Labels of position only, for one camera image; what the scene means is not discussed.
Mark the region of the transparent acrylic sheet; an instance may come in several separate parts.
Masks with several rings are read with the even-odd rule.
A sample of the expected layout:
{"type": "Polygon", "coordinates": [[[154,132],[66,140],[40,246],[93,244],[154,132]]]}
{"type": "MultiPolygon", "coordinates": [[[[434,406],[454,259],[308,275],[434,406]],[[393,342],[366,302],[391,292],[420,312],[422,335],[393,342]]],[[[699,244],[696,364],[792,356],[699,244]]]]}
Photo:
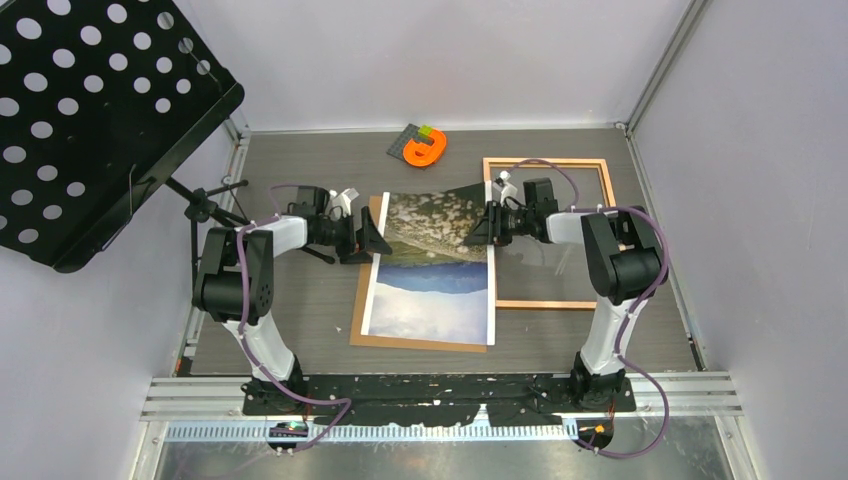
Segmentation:
{"type": "MultiPolygon", "coordinates": [[[[595,207],[606,203],[597,167],[522,165],[510,172],[516,199],[523,205],[524,183],[547,178],[560,211],[573,205],[595,207]]],[[[515,236],[510,245],[494,249],[497,298],[515,301],[589,302],[596,299],[586,265],[585,249],[578,244],[541,243],[531,236],[515,236]]]]}

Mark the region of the wooden picture frame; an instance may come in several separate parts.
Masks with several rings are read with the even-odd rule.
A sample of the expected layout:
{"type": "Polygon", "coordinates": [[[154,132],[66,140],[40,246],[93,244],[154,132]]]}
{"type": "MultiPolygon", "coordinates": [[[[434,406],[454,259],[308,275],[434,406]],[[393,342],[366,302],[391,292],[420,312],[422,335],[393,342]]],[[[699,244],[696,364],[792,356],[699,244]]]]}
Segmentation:
{"type": "MultiPolygon", "coordinates": [[[[603,195],[603,206],[615,206],[616,198],[608,169],[607,161],[602,158],[518,158],[518,157],[484,157],[482,159],[483,180],[489,182],[493,179],[494,168],[542,168],[552,164],[557,168],[571,169],[593,169],[599,178],[599,185],[603,195]]],[[[489,247],[487,251],[489,261],[489,277],[492,285],[490,294],[494,295],[494,307],[504,310],[572,310],[588,311],[596,306],[595,301],[559,301],[559,300],[514,300],[501,299],[498,293],[499,281],[497,280],[497,265],[495,250],[489,247]]]]}

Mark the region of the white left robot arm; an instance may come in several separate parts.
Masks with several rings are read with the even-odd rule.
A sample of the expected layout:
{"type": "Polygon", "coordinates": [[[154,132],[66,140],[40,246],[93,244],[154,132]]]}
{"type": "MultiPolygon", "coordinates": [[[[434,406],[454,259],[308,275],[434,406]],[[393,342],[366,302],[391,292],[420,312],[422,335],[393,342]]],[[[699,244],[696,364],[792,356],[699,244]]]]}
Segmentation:
{"type": "Polygon", "coordinates": [[[370,209],[354,220],[356,190],[341,192],[298,185],[295,199],[261,221],[216,227],[207,234],[195,276],[192,302],[238,342],[256,386],[269,387],[268,400],[280,412],[298,412],[307,398],[296,354],[286,346],[272,315],[275,260],[313,246],[334,250],[331,262],[369,264],[393,250],[370,209]]]}

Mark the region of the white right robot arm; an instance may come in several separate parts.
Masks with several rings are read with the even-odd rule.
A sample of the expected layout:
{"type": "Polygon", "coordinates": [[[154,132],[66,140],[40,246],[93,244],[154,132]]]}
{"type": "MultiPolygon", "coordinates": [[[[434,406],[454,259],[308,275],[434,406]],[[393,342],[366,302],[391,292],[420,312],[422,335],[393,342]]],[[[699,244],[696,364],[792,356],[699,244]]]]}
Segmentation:
{"type": "Polygon", "coordinates": [[[583,247],[596,306],[565,392],[580,408],[596,410],[622,391],[635,322],[667,279],[664,236],[640,206],[562,208],[549,179],[527,180],[523,188],[525,199],[519,201],[509,181],[487,182],[482,217],[463,242],[503,247],[517,236],[529,236],[543,244],[583,247]]]}

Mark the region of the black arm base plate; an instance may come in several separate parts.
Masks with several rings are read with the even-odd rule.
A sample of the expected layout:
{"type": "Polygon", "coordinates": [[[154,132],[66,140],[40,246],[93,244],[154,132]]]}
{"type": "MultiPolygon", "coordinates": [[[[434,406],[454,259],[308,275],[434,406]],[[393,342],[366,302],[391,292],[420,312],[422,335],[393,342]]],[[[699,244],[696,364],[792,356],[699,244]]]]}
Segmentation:
{"type": "Polygon", "coordinates": [[[480,411],[496,426],[544,426],[562,414],[636,409],[629,381],[616,393],[578,396],[567,376],[544,373],[312,375],[295,385],[295,398],[258,379],[241,391],[247,416],[293,415],[321,426],[466,426],[480,411]]]}

